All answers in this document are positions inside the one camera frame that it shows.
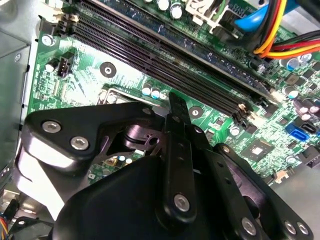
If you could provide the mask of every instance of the electrolytic capacitor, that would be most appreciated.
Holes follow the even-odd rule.
[[[299,95],[299,92],[293,86],[284,87],[282,93],[290,99],[295,99]]]
[[[59,59],[58,58],[52,58],[45,66],[44,69],[48,73],[52,73],[59,65]]]
[[[309,114],[309,113],[305,113],[305,114],[302,114],[299,116],[303,121],[308,121],[311,118],[311,114]]]
[[[149,83],[144,83],[142,85],[142,94],[145,96],[149,96],[151,94],[151,85]]]
[[[153,87],[151,90],[151,97],[153,99],[158,99],[160,97],[160,89],[157,87]]]
[[[312,102],[310,98],[303,99],[302,102],[309,109],[309,112],[311,114],[316,114],[317,112],[319,112],[320,107]]]
[[[182,17],[182,14],[183,14],[183,8],[182,8],[181,3],[176,2],[171,5],[170,16],[172,19],[178,20]]]
[[[304,105],[304,103],[300,99],[294,100],[293,106],[299,114],[306,114],[309,111],[309,109]]]
[[[170,0],[157,0],[156,4],[161,11],[167,11],[170,7]]]
[[[298,58],[299,58],[299,60],[301,62],[307,63],[312,59],[312,54],[311,53],[307,53],[307,54],[304,54],[302,56],[299,56]]]
[[[294,71],[300,66],[300,62],[298,58],[287,58],[287,59],[281,59],[279,61],[280,66],[285,67],[289,71]]]

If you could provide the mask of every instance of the silver screw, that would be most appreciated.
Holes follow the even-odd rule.
[[[226,153],[230,153],[230,149],[226,146],[223,146],[222,150],[225,151]]]
[[[174,204],[181,212],[188,212],[190,209],[190,203],[188,199],[181,195],[177,194],[174,196]]]
[[[250,234],[251,236],[255,236],[257,234],[257,230],[255,225],[246,217],[241,220],[243,229]]]
[[[173,116],[172,119],[175,120],[177,123],[180,123],[180,118],[179,117]]]
[[[54,39],[53,36],[49,35],[49,34],[43,34],[42,38],[41,38],[41,42],[46,45],[47,47],[52,47],[53,45],[55,45],[56,40]]]
[[[148,114],[148,115],[151,115],[151,110],[149,108],[144,108],[142,109],[142,111],[145,113],[145,114]]]
[[[60,124],[55,121],[45,121],[42,124],[42,128],[45,132],[50,134],[55,134],[61,130]]]
[[[20,59],[21,59],[21,54],[20,54],[20,53],[18,53],[17,55],[15,55],[14,60],[15,60],[16,62],[19,62]]]
[[[195,130],[198,134],[202,133],[201,128],[198,127],[198,126],[194,126],[194,130]]]
[[[71,146],[76,150],[86,150],[89,147],[89,142],[82,136],[75,136],[70,141]]]
[[[308,229],[305,227],[305,225],[303,225],[301,222],[297,222],[296,223],[300,229],[300,231],[305,234],[305,235],[309,235],[309,231]]]
[[[297,234],[295,227],[289,221],[284,221],[284,225],[291,234],[293,235]]]

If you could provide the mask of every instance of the surface-mount component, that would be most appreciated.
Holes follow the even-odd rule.
[[[317,61],[313,67],[312,67],[313,70],[315,70],[316,72],[320,71],[320,61]]]
[[[305,73],[302,76],[305,77],[306,79],[309,79],[314,73],[315,73],[314,71],[312,71],[311,69],[308,69],[307,71],[305,71]]]
[[[271,144],[260,139],[256,139],[241,152],[241,155],[254,162],[259,162],[274,148],[275,147]]]

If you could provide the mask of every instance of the black ram slot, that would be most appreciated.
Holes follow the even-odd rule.
[[[161,71],[166,71],[166,73],[177,79],[188,80],[192,85],[202,91],[204,94],[211,95],[212,92],[215,92],[212,95],[212,98],[229,105],[233,108],[241,103],[241,100],[235,96],[230,95],[228,92],[221,90],[220,87],[215,86],[210,83],[208,80],[203,79],[199,75],[193,72],[186,72],[175,65],[172,65],[170,62],[167,62],[154,54],[150,54],[148,50],[142,48],[136,44],[133,44],[131,41],[124,39],[123,37],[116,35],[113,32],[108,31],[107,29],[93,23],[85,18],[79,18],[79,22],[76,25],[75,31],[78,31],[77,28],[86,31],[87,33],[94,35],[100,40],[104,41],[105,44],[111,44],[114,47],[117,47],[121,50],[125,50],[127,53],[130,53],[134,57],[138,57],[143,61],[149,63],[153,67],[157,67]]]
[[[143,61],[140,61],[139,59],[131,56],[130,54],[120,49],[112,49],[104,41],[101,41],[98,38],[88,33],[83,33],[83,34],[75,33],[72,37],[101,52],[107,53],[108,55],[122,61],[123,63],[128,64],[129,66],[149,75],[150,77],[153,77],[161,81],[164,84],[167,84],[168,86],[180,91],[181,93],[186,94],[187,96],[190,96],[218,110],[223,114],[226,114],[229,117],[231,117],[233,113],[237,111],[237,109],[227,106],[223,102],[212,99],[211,97],[203,94],[201,91],[199,91],[195,87],[192,87],[182,82],[180,79],[169,76],[165,72],[159,71],[158,69],[148,65],[147,63],[144,63]]]
[[[175,47],[172,47],[172,46],[168,45],[167,43],[162,42],[160,39],[152,36],[151,34],[143,31],[141,28],[137,28],[134,24],[121,19],[119,16],[115,15],[113,12],[108,11],[107,8],[104,8],[101,5],[96,4],[95,2],[92,2],[90,0],[82,0],[81,5],[83,8],[86,8],[86,9],[98,14],[99,16],[104,18],[106,21],[112,23],[113,25],[116,25],[117,27],[127,31],[128,33],[130,33],[136,37],[139,37],[140,39],[147,41],[148,43],[158,47],[159,49],[161,49],[167,53],[170,53],[173,57],[180,59],[182,62],[186,63],[187,65],[193,66],[196,69],[201,70],[203,73],[207,74],[211,78],[216,79],[217,81],[225,84],[226,86],[229,86],[230,88],[236,90],[237,92],[239,92],[247,97],[251,97],[254,101],[256,101],[261,96],[263,96],[260,92],[257,92],[255,90],[252,90],[252,89],[246,87],[245,85],[243,85],[243,83],[239,83],[239,82],[235,81],[231,77],[224,75],[222,72],[215,70],[214,68],[212,68],[210,66],[203,67],[203,64],[204,64],[203,62],[201,62],[197,59],[191,60],[190,56],[187,53],[181,52],[179,49],[176,49]],[[188,41],[195,42],[193,39],[191,39],[187,35],[183,35],[183,37],[185,37]],[[201,46],[204,49],[207,49],[212,54],[214,54],[216,57],[219,57],[221,59],[221,61],[224,61],[225,63],[230,63],[234,66],[237,66],[237,68],[242,68],[243,70],[245,70],[244,67],[242,67],[240,64],[238,64],[236,62],[230,62],[231,61],[230,59],[223,56],[221,53],[217,52],[216,50],[210,49],[199,42],[196,42],[196,44],[198,46]]]

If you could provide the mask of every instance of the ram slot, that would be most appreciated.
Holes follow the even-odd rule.
[[[127,1],[125,1],[125,4],[129,5],[133,9],[137,9],[137,6]],[[153,36],[152,34],[147,32],[148,30],[146,28],[138,28],[137,26],[135,26],[134,23],[128,21],[128,19],[122,19],[121,15],[115,14],[113,11],[109,9],[108,6],[104,5],[101,2],[96,2],[95,0],[81,0],[81,7],[86,8],[89,11],[99,15],[100,17],[104,18],[104,20],[106,20],[107,22],[110,22],[113,25],[116,25],[117,27],[126,30],[128,33],[136,37],[139,37],[145,40],[146,42],[153,44],[154,46],[157,46],[159,49],[167,53],[170,53],[177,59],[181,59],[182,62],[194,66],[195,68],[203,71],[204,74],[207,74],[211,78],[216,79],[217,81],[229,86],[230,88],[245,95],[246,97],[253,99],[254,102],[257,102],[261,97],[273,100],[269,95],[257,91],[253,87],[245,84],[243,81],[235,79],[234,77],[230,77],[230,75],[226,75],[225,73],[227,72],[222,73],[220,70],[213,68],[212,64],[210,64],[209,62],[203,59],[199,60],[199,58],[194,57],[194,55],[190,55],[191,53],[188,51],[181,51],[180,49],[177,49],[174,46],[174,44],[170,44],[170,42],[162,41],[162,36]],[[153,21],[157,21],[159,24],[161,24],[160,20],[156,19],[151,14],[148,14],[146,12],[144,12],[144,14],[147,15],[148,19],[152,19]],[[248,82],[264,82],[263,79],[258,79],[257,76],[253,75],[248,69],[245,69],[241,64],[227,58],[215,49],[208,48],[204,44],[195,41],[194,39],[190,38],[189,36],[181,32],[178,32],[174,28],[171,28],[170,31],[175,32],[180,36],[183,36],[186,42],[189,42],[190,45],[197,46],[198,48],[203,49],[205,52],[212,54],[212,56],[219,59],[218,62],[223,62],[225,65],[234,66],[234,70],[240,69],[242,73],[241,75],[250,79],[248,80]]]

